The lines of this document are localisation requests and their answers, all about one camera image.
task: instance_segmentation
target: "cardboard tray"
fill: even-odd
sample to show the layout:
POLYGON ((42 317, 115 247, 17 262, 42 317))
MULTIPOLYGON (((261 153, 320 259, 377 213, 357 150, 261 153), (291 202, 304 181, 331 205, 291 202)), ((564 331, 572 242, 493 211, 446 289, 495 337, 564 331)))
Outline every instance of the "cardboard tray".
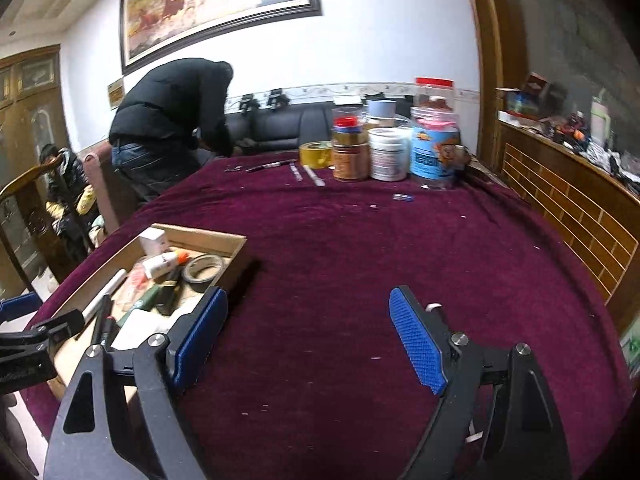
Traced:
MULTIPOLYGON (((217 254, 222 257, 225 261, 225 268, 214 278, 210 286, 219 286, 229 292, 237 283, 240 275, 249 263, 249 257, 245 248, 245 236, 166 224, 153 224, 152 227, 164 230, 169 244, 172 247, 188 250, 192 257, 199 256, 200 254, 217 254)), ((129 244, 114 254, 100 269, 96 270, 78 290, 62 304, 56 312, 56 315, 66 314, 74 308, 84 310, 95 295, 100 292, 104 284, 107 283, 118 270, 125 269, 129 272, 133 268, 133 265, 143 256, 145 256, 145 252, 138 238, 130 241, 129 244)), ((119 291, 113 295, 114 301, 117 301, 118 293, 119 291)), ((195 306, 202 296, 202 294, 194 292, 186 285, 183 287, 180 304, 183 304, 184 301, 191 301, 193 306, 195 306)), ((111 315, 118 320, 124 315, 124 311, 114 306, 111 315)), ((92 320, 92 322, 85 327, 78 341, 74 338, 65 341, 52 356, 53 363, 58 371, 58 376, 49 381, 49 387, 58 399, 62 399, 64 396, 66 385, 69 384, 82 358, 82 354, 90 344, 94 324, 95 321, 92 320)), ((129 389, 127 398, 130 398, 135 388, 127 389, 129 389)))

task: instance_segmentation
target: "screw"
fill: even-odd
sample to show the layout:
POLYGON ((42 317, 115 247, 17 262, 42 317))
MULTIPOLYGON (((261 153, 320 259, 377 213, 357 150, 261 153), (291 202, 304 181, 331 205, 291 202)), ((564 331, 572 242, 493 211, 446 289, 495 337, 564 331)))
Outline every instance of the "screw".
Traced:
POLYGON ((153 334, 149 339, 146 340, 150 346, 160 346, 164 343, 166 338, 162 334, 153 334))
POLYGON ((529 355, 531 353, 531 347, 526 343, 518 343, 516 345, 516 352, 520 355, 529 355))
POLYGON ((85 353, 87 357, 96 357, 97 355, 100 355, 100 352, 102 352, 102 347, 100 345, 91 345, 86 349, 85 353))
POLYGON ((451 342, 455 346, 466 346, 469 343, 469 338, 460 332, 456 332, 451 336, 451 342))

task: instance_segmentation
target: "purple tablecloth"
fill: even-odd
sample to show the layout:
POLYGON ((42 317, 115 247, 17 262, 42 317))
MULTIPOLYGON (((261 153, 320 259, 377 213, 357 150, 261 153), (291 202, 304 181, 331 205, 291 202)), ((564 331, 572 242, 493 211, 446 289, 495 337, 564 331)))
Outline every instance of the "purple tablecloth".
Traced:
MULTIPOLYGON (((413 182, 327 186, 287 166, 206 166, 140 210, 40 309, 46 319, 153 222, 242 234, 260 269, 230 314, 196 387, 179 401, 213 470, 228 480, 391 480, 436 404, 388 315, 409 285, 482 345, 527 342, 558 404, 574 473, 594 460, 630 402, 612 322, 587 270, 510 190, 413 182), (395 202, 393 193, 414 195, 395 202)), ((23 392, 45 434, 57 402, 23 392)))

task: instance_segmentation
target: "white bottle with orange cap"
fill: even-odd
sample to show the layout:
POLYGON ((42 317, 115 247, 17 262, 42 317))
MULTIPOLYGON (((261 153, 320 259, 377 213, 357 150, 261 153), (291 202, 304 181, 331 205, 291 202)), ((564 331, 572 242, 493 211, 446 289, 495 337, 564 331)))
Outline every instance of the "white bottle with orange cap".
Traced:
POLYGON ((189 258, 187 251, 171 251, 144 261, 142 266, 145 269, 145 276, 150 280, 154 280, 163 274, 171 272, 178 265, 185 264, 189 261, 189 258))

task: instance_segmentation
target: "blue labeled jar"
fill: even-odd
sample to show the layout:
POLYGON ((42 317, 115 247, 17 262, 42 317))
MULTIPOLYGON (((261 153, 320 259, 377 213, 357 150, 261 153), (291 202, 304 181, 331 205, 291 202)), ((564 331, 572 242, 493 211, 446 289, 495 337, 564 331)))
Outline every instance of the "blue labeled jar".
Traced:
POLYGON ((458 116, 432 108, 412 108, 410 171, 415 180, 430 187, 451 187, 454 156, 460 144, 458 116))

